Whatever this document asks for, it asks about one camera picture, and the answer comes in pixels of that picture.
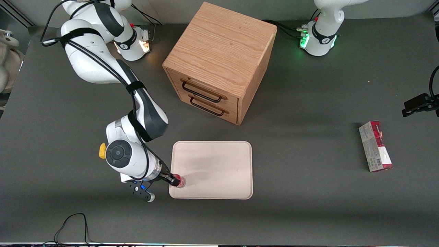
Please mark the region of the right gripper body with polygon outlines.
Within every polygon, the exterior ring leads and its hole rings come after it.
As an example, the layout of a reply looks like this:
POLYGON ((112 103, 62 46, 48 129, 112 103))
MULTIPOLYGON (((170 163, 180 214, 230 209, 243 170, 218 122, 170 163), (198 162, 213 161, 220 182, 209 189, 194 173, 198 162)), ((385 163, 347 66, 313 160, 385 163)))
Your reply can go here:
POLYGON ((121 173, 121 181, 123 183, 133 182, 133 181, 139 181, 139 182, 146 182, 149 184, 163 181, 161 179, 161 173, 171 173, 169 170, 141 170, 138 174, 134 175, 126 175, 121 173))

